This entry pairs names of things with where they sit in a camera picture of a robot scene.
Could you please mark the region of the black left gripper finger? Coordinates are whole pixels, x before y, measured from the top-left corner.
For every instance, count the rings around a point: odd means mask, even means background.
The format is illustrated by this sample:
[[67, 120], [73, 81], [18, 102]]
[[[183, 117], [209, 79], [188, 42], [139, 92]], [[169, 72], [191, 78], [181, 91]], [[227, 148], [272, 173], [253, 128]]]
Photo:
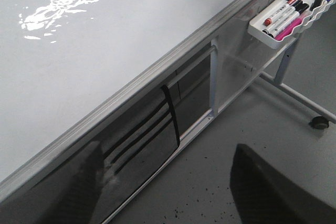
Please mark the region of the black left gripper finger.
[[273, 168], [246, 144], [237, 144], [230, 189], [242, 223], [335, 223], [335, 208]]

